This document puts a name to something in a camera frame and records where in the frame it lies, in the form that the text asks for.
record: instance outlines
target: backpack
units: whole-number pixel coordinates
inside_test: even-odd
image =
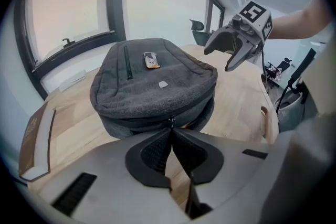
[[[147,68],[145,52],[156,53],[159,68]],[[127,40],[107,53],[90,101],[107,132],[117,138],[169,126],[200,131],[214,109],[216,81],[216,68],[168,40]]]

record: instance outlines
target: wooden handle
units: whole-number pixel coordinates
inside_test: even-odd
[[[265,114],[265,139],[268,144],[272,144],[271,118],[269,116],[269,111],[264,106],[261,107],[261,111]]]

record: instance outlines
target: window frame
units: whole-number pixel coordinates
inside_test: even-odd
[[[210,28],[212,16],[212,4],[216,5],[221,11],[219,26],[222,27],[225,8],[218,0],[208,0],[207,14],[205,18],[205,29]],[[106,0],[107,18],[109,25],[108,33],[101,33],[83,40],[65,46],[62,50],[56,52],[46,60],[37,62],[34,58],[29,39],[27,36],[26,18],[25,18],[26,0],[15,0],[14,8],[14,29],[17,48],[26,73],[33,86],[45,100],[48,96],[47,91],[41,84],[41,79],[53,69],[68,61],[69,59],[82,54],[88,50],[100,46],[126,40],[122,0]]]

